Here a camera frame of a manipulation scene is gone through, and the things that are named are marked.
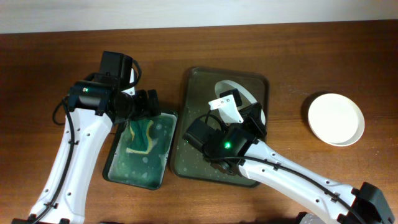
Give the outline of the white plate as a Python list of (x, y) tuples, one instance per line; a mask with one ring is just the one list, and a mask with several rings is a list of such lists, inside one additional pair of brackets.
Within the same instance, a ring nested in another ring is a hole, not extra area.
[(336, 147), (350, 146), (358, 142), (363, 136), (363, 131), (356, 131), (352, 136), (348, 133), (314, 133), (321, 141)]
[(348, 133), (365, 129), (364, 115), (355, 102), (336, 93), (316, 97), (308, 108), (307, 120), (313, 133)]
[(226, 124), (239, 123), (242, 124), (244, 119), (241, 116), (239, 109), (242, 106), (238, 106), (238, 101), (234, 99), (232, 93), (228, 93), (226, 96), (220, 96), (221, 93), (228, 90), (237, 89), (240, 95), (243, 95), (245, 99), (250, 102), (250, 104), (257, 103), (255, 97), (240, 84), (231, 80), (222, 80), (215, 84), (215, 93), (217, 99), (209, 101), (210, 110), (218, 110), (221, 119)]

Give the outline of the green yellow sponge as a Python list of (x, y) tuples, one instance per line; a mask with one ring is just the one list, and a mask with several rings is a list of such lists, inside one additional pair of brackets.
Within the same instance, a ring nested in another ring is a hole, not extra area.
[(154, 122), (149, 119), (129, 123), (131, 142), (127, 144), (127, 153), (146, 155), (151, 152), (157, 144), (157, 139), (152, 139), (150, 136), (150, 129), (153, 124)]

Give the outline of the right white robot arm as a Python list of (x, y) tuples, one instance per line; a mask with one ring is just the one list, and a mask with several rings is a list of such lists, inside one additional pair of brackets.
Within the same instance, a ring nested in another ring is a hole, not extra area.
[(360, 188), (316, 174), (276, 153), (264, 141), (242, 128), (243, 119), (231, 100), (213, 100), (223, 123), (209, 135), (203, 155), (211, 165), (229, 175), (265, 184), (310, 210), (302, 223), (394, 223), (383, 194), (364, 182)]

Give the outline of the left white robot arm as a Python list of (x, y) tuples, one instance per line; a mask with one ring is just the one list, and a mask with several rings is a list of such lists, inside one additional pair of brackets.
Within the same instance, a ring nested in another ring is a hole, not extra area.
[(47, 183), (27, 219), (16, 223), (83, 223), (88, 187), (98, 154), (112, 127), (157, 116), (155, 90), (129, 95), (119, 84), (78, 81), (62, 99), (63, 138)]

